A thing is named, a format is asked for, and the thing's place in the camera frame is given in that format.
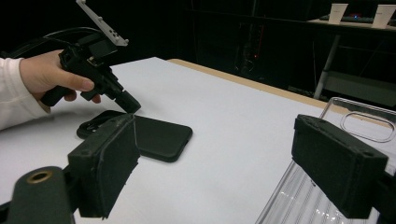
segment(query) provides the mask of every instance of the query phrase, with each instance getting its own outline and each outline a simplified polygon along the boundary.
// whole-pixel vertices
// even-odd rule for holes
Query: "white cup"
[[[372,27],[385,29],[395,9],[396,5],[378,5]]]
[[[340,24],[346,9],[347,4],[333,3],[332,10],[330,11],[329,24]]]

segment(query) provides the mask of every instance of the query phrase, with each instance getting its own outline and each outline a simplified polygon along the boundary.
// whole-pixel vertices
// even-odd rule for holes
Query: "long sleeve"
[[[26,90],[20,61],[0,58],[0,130],[48,115]]]

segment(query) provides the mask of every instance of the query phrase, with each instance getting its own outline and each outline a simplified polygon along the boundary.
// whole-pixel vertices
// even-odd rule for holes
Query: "hand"
[[[21,79],[26,89],[37,101],[43,97],[46,91],[55,86],[63,86],[71,90],[64,97],[66,101],[76,100],[76,91],[91,91],[94,87],[94,83],[88,78],[62,69],[59,59],[61,52],[61,50],[55,50],[21,60]],[[100,95],[95,95],[92,101],[99,104],[101,102]]]

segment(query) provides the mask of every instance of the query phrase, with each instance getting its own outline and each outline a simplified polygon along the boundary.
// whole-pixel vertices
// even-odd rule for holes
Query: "black smartphone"
[[[124,113],[107,110],[95,118],[82,123],[77,130],[79,138],[85,139],[95,132],[108,119]],[[134,116],[136,145],[140,155],[159,161],[177,161],[184,147],[192,137],[192,128],[189,126]]]

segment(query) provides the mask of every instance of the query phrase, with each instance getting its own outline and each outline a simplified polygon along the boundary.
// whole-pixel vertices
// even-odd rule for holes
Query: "transparent plastic container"
[[[386,172],[396,170],[396,112],[343,98],[332,98],[321,116],[389,157]],[[368,219],[348,219],[294,161],[277,185],[256,224],[375,224],[373,208]]]

